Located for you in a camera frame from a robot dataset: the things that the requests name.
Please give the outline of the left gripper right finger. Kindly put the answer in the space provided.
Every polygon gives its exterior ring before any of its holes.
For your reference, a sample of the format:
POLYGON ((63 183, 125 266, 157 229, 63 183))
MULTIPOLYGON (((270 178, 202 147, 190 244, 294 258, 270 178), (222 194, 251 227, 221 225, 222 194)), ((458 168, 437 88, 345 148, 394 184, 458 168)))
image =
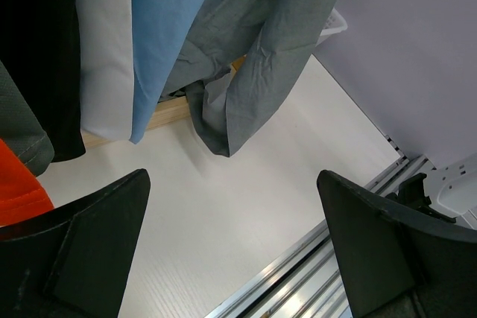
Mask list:
POLYGON ((317 187, 354 317, 476 316, 476 231, 332 171, 317 187))

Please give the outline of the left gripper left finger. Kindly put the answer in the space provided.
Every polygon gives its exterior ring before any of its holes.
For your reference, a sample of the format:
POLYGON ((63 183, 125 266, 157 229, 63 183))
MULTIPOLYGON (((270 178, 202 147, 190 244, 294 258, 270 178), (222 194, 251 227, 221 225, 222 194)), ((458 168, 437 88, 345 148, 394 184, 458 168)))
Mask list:
POLYGON ((117 317, 151 181, 138 169, 1 228, 2 317, 117 317))

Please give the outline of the light blue shirt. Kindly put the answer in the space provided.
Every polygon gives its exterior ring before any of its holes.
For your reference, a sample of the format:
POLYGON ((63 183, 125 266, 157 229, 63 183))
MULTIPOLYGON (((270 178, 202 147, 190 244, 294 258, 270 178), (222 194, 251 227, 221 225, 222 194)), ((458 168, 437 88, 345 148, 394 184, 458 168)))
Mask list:
POLYGON ((204 0, 132 0, 133 121, 130 141, 141 141, 204 0))

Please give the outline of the grey shirt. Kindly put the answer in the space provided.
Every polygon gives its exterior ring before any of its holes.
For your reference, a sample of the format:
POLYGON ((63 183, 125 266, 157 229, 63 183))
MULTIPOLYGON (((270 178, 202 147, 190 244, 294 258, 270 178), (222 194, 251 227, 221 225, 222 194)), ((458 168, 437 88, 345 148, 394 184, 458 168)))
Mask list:
POLYGON ((337 0, 205 0, 168 76, 216 155, 238 152, 297 82, 337 0))

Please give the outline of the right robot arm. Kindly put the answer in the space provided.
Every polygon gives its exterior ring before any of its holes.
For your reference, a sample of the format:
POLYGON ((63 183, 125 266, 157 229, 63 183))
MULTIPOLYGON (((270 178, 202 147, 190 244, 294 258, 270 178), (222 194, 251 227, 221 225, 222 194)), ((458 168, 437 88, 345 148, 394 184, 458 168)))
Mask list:
POLYGON ((408 184, 405 193, 417 192, 409 203, 429 214, 442 217, 468 229, 476 229, 476 155, 436 168, 425 156, 404 159, 397 169, 383 179, 376 193, 397 198, 400 187, 408 184))

